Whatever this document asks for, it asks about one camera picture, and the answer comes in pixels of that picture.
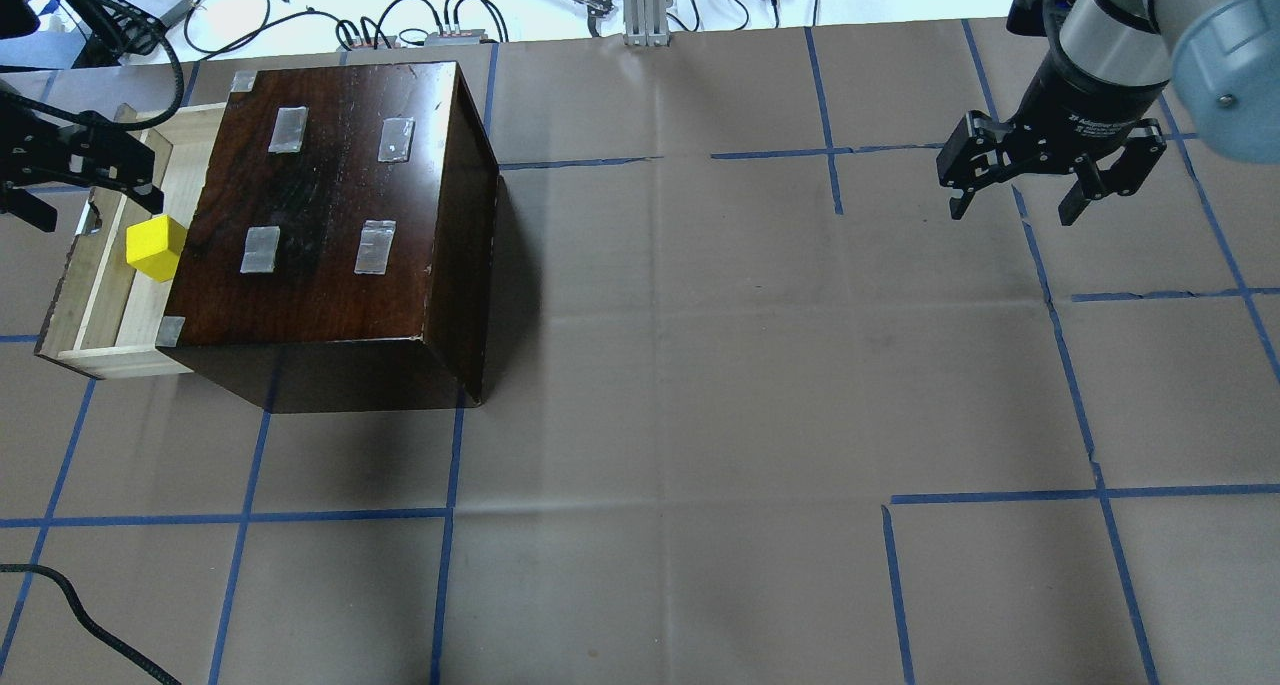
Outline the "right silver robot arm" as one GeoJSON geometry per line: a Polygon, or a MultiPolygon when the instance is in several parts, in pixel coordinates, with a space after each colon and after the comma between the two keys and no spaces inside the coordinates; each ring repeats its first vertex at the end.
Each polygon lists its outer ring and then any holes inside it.
{"type": "Polygon", "coordinates": [[[1015,175],[1074,175],[1062,225],[1132,196],[1166,141],[1149,108],[1167,87],[1222,157],[1277,163],[1279,0],[1014,0],[1006,28],[1047,52],[1010,119],[969,111],[936,160],[952,219],[1015,175]]]}

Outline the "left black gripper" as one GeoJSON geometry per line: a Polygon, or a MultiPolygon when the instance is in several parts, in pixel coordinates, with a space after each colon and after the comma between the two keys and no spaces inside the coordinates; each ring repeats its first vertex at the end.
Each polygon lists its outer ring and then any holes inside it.
{"type": "Polygon", "coordinates": [[[78,125],[41,117],[17,102],[3,82],[1,207],[31,227],[52,233],[58,211],[24,187],[74,184],[115,189],[151,215],[163,213],[165,195],[154,184],[155,152],[129,132],[109,125],[78,125]]]}

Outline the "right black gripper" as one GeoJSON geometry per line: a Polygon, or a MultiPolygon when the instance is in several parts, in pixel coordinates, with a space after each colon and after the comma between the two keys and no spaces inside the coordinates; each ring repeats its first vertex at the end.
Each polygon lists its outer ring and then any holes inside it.
{"type": "Polygon", "coordinates": [[[966,111],[943,143],[936,172],[952,189],[951,219],[964,216],[978,189],[1021,174],[1076,175],[1059,204],[1062,227],[1100,198],[1135,195],[1167,149],[1147,117],[1162,88],[1098,79],[1051,50],[1009,120],[966,111]]]}

